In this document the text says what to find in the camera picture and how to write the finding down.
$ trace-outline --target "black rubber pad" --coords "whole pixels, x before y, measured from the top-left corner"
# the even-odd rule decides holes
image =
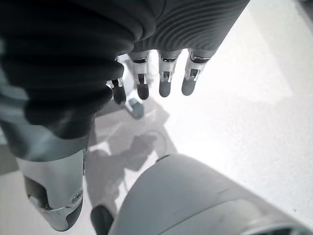
[[[170,82],[160,82],[158,92],[162,97],[168,97],[171,92],[171,83]]]
[[[182,82],[181,92],[185,95],[191,95],[195,89],[196,82],[193,79],[186,80]]]
[[[149,97],[149,86],[148,84],[137,85],[137,92],[140,99],[147,99]]]

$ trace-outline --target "robotic hand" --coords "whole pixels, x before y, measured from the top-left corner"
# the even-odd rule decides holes
[[[182,92],[190,95],[248,2],[0,2],[1,127],[29,200],[52,228],[68,230],[79,216],[95,113],[112,94],[118,104],[125,102],[117,56],[129,54],[138,95],[146,99],[149,50],[157,49],[159,92],[166,97],[176,59],[188,48]]]

